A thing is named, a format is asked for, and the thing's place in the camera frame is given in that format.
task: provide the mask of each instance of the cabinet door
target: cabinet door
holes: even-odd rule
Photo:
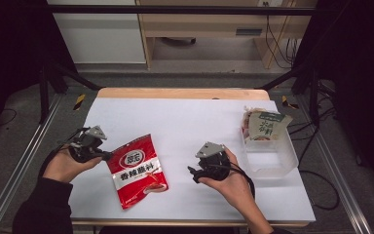
[[[133,0],[48,0],[49,4],[134,5]],[[55,14],[75,63],[145,63],[137,14]]]

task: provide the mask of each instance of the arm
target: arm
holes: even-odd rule
[[[19,208],[13,223],[13,233],[71,233],[71,209],[68,205],[72,184],[79,173],[101,161],[94,158],[77,163],[67,149],[61,149],[48,164],[37,185]]]
[[[229,156],[230,162],[238,165],[236,156],[227,148],[226,153]],[[221,193],[227,202],[242,214],[252,234],[274,232],[272,226],[254,202],[248,183],[242,175],[231,171],[229,176],[222,181],[201,177],[199,178],[199,182]]]

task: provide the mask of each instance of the hand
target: hand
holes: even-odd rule
[[[236,155],[228,148],[225,148],[225,151],[230,162],[238,165],[239,163]],[[199,178],[199,182],[221,193],[227,202],[242,214],[251,233],[265,234],[273,232],[272,226],[255,203],[247,180],[243,175],[230,171],[229,175],[222,181],[214,180],[209,177],[201,177]]]
[[[69,154],[67,146],[64,146],[48,164],[42,177],[69,183],[81,172],[95,167],[101,160],[101,157],[96,157],[86,163],[78,163]]]

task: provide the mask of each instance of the red snack package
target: red snack package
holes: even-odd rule
[[[123,209],[135,205],[150,192],[168,190],[151,135],[137,138],[112,153],[107,165]]]

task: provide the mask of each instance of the white table top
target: white table top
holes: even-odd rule
[[[123,211],[111,174],[102,162],[77,176],[69,204],[74,223],[136,225],[241,225],[242,216],[215,190],[196,184],[187,166],[198,169],[197,151],[206,141],[223,143],[242,164],[245,152],[240,122],[244,107],[276,110],[269,100],[163,99],[98,97],[85,127],[100,125],[112,151],[147,134],[168,181],[168,191],[150,193]],[[315,221],[297,169],[283,178],[254,179],[256,202],[273,224],[306,225]]]

